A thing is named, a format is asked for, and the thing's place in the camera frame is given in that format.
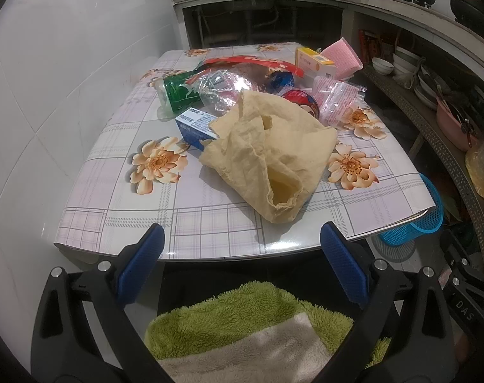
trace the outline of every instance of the white towel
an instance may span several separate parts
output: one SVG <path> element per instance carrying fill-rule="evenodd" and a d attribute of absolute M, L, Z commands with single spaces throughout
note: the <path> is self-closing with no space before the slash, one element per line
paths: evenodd
<path fill-rule="evenodd" d="M 309 383 L 331 356 L 303 312 L 228 346 L 159 364 L 176 383 Z"/>

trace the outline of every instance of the plastic bag on shelf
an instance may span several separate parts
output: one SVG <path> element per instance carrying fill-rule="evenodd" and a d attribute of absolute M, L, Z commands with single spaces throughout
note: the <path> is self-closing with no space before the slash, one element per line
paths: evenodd
<path fill-rule="evenodd" d="M 416 82 L 416 75 L 425 60 L 425 57 L 420 58 L 413 72 L 396 74 L 392 77 L 392 80 L 394 80 L 402 88 L 405 88 L 407 90 L 412 89 L 414 83 Z"/>
<path fill-rule="evenodd" d="M 476 191 L 484 197 L 484 137 L 467 151 L 466 167 Z"/>

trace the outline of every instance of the flower pattern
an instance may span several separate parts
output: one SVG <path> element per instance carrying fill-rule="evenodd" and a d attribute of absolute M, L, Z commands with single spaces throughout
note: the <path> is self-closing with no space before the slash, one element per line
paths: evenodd
<path fill-rule="evenodd" d="M 273 45 L 273 44 L 259 44 L 256 47 L 256 50 L 260 52 L 275 52 L 279 50 L 279 47 Z"/>
<path fill-rule="evenodd" d="M 137 168 L 130 175 L 130 182 L 137 184 L 136 193 L 151 193 L 154 180 L 161 183 L 178 182 L 180 175 L 177 173 L 187 166 L 187 156 L 181 154 L 188 148 L 188 144 L 178 143 L 177 137 L 147 142 L 141 153 L 132 158 L 132 164 Z"/>
<path fill-rule="evenodd" d="M 141 79 L 145 79 L 147 78 L 148 76 L 154 74 L 155 72 L 157 72 L 159 69 L 150 69 L 148 72 L 146 72 L 143 76 L 141 76 Z"/>
<path fill-rule="evenodd" d="M 210 49 L 189 49 L 185 51 L 186 56 L 201 56 L 201 55 L 206 55 L 208 52 L 210 52 Z"/>
<path fill-rule="evenodd" d="M 353 151 L 352 146 L 337 144 L 337 153 L 332 153 L 327 165 L 331 172 L 328 180 L 335 183 L 341 180 L 341 186 L 345 190 L 352 190 L 354 187 L 370 187 L 378 183 L 378 178 L 370 168 L 378 167 L 379 157 L 366 157 L 361 151 Z"/>
<path fill-rule="evenodd" d="M 342 118 L 344 127 L 353 130 L 356 137 L 369 140 L 371 137 L 384 139 L 387 134 L 382 131 L 384 123 L 371 109 L 351 109 Z"/>

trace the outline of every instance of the table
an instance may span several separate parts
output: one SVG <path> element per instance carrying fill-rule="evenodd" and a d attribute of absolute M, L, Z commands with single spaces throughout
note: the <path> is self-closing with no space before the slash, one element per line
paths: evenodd
<path fill-rule="evenodd" d="M 97 254 L 116 255 L 157 222 L 165 230 L 161 258 L 179 260 L 256 258 L 319 246 L 319 232 L 333 221 L 349 240 L 410 222 L 434 205 L 417 170 L 394 136 L 365 141 L 350 131 L 338 139 L 354 150 L 378 155 L 379 183 L 343 190 L 327 181 L 328 170 L 292 223 L 263 219 L 221 177 L 202 166 L 190 148 L 178 183 L 154 182 L 151 194 L 136 194 L 129 183 L 132 156 L 149 140 L 180 137 L 170 110 L 148 86 L 154 76 L 192 70 L 205 58 L 256 55 L 293 62 L 297 43 L 168 51 L 147 72 L 111 117 L 84 163 L 55 242 Z"/>

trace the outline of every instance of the red can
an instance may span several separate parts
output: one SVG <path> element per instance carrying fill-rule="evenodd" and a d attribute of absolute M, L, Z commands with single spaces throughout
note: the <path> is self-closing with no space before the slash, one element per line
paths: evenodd
<path fill-rule="evenodd" d="M 308 93 L 301 91 L 300 89 L 290 89 L 281 96 L 288 99 L 290 102 L 296 103 L 314 118 L 318 119 L 320 116 L 320 108 L 318 107 L 317 102 Z"/>

